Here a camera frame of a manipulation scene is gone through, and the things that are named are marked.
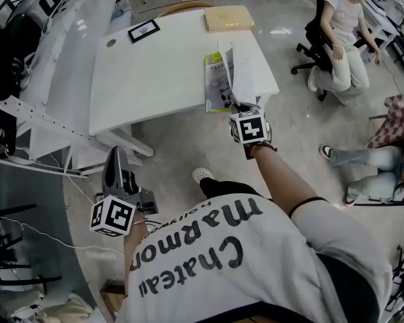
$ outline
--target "white cable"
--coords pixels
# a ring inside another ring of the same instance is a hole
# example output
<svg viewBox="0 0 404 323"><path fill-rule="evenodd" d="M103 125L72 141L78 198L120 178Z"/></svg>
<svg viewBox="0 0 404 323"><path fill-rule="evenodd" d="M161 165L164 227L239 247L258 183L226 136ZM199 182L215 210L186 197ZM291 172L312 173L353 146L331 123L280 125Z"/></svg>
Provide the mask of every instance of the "white cable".
<svg viewBox="0 0 404 323"><path fill-rule="evenodd" d="M54 157L54 155L52 153L50 153L51 157L53 157L53 159L55 160L55 162L57 163L57 165L60 167L60 163L59 161L56 159L56 157ZM94 205L94 202L91 200L90 197L87 196L87 194L70 178L70 176L66 176L71 182L72 184L81 192L81 194L83 194L87 200L89 200L91 205Z"/></svg>
<svg viewBox="0 0 404 323"><path fill-rule="evenodd" d="M1 217L1 218L2 218L2 219L9 220L9 221L12 221L12 222L14 222L14 223L19 223L19 225L20 225L22 231L24 230L24 226L27 226L28 228L30 228L30 229L36 231L38 234L42 234L42 235L44 235L44 236L46 236L46 237L48 237L48 238L50 238L50 239L52 239L52 240L55 240L55 241L57 241L58 243L60 243L60 244L62 244L62 245L64 245L64 246L66 246L66 247L68 247L68 248L80 249L80 250L96 248L96 249L101 249L101 250L107 250L107 251L118 252L120 255L124 256L124 254L123 254L121 251L118 251L118 250L115 250L115 249L110 249L110 248L101 248L100 246L95 246L95 245L91 245L91 246L72 246L72 245L63 243L63 242L60 241L59 239L54 238L54 237L51 237L50 235L48 235L48 234L46 234L46 233L44 233L44 232L40 232L39 230L35 229L34 227L31 227L30 225L28 225L28 224L26 224L26 223L20 223L18 220L13 220L13 219L10 219L10 218L8 218L8 217Z"/></svg>

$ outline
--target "white table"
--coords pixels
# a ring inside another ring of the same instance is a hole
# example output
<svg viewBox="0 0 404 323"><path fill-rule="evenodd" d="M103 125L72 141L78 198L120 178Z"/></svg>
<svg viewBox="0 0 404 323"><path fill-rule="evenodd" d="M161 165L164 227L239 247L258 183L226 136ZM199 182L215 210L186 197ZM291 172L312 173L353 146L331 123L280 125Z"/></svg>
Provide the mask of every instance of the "white table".
<svg viewBox="0 0 404 323"><path fill-rule="evenodd" d="M151 156L153 150L121 127L204 105L204 57L232 42L234 56L247 58L259 105L279 92L251 31L208 33L202 9L156 19L160 31L132 44L127 28L101 39L90 100L90 134L124 140ZM106 44L115 40L113 46Z"/></svg>
<svg viewBox="0 0 404 323"><path fill-rule="evenodd" d="M399 32L386 16L374 11L368 2L363 2L362 7L364 10L365 21L372 30L371 35L374 39L379 38L383 40L383 43L379 46L380 51L382 51L396 36L399 36ZM359 48L360 52L364 51L365 48L366 45L361 46Z"/></svg>

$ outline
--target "picture frame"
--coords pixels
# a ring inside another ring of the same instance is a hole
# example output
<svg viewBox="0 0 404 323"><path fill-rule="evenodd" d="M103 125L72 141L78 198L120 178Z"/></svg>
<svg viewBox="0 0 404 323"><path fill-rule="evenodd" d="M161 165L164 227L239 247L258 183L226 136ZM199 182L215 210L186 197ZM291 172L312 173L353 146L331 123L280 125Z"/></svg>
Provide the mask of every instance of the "picture frame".
<svg viewBox="0 0 404 323"><path fill-rule="evenodd" d="M159 25L157 25L154 19L151 19L148 22L129 30L127 33L129 34L132 43L135 43L157 31L160 31Z"/></svg>

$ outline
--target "office chair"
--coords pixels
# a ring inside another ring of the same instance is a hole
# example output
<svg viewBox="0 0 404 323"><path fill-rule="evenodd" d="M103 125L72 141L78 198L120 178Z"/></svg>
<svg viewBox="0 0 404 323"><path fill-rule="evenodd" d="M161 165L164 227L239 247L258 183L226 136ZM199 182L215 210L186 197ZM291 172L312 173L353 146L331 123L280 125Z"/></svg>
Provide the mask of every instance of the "office chair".
<svg viewBox="0 0 404 323"><path fill-rule="evenodd" d="M306 34L305 37L310 42L310 49L306 48L301 43L298 43L296 47L296 51L304 51L304 54L307 57L310 57L314 62L304 63L302 65L297 65L292 67L290 73L295 75L298 74L299 69L307 69L312 68L313 66L318 66L323 71L332 72L332 64L329 59L327 53L325 52L323 45L328 44L329 48L332 49L331 41L326 37L324 32L322 31L320 24L322 18L323 7L325 5L325 0L316 0L316 17L307 24L305 27ZM356 48L359 48L363 44L366 44L368 50L373 53L374 49L366 42L364 37L360 32L358 32L358 41L354 44ZM327 91L324 89L321 94L317 97L318 100L323 102L326 98Z"/></svg>

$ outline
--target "table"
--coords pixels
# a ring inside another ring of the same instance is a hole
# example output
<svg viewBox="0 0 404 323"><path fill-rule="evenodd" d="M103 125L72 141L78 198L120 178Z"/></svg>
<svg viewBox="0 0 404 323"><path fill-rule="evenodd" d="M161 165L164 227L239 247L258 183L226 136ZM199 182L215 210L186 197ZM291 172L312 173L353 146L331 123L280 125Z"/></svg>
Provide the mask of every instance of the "table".
<svg viewBox="0 0 404 323"><path fill-rule="evenodd" d="M99 42L90 100L90 134L122 141L144 155L154 151L120 129L132 123L205 104L204 57L232 42L248 59L254 93L263 107L279 92L249 30L208 33L202 9L156 19L160 31L131 43L127 28Z"/></svg>
<svg viewBox="0 0 404 323"><path fill-rule="evenodd" d="M367 25L371 28L371 35L375 38L379 38L383 40L383 43L379 46L380 51L385 49L389 43L391 43L396 36L399 36L398 30L389 19L374 11L374 9L370 6L367 1L362 3L362 7L364 10L364 17ZM366 45L363 45L359 48L360 52L364 51Z"/></svg>

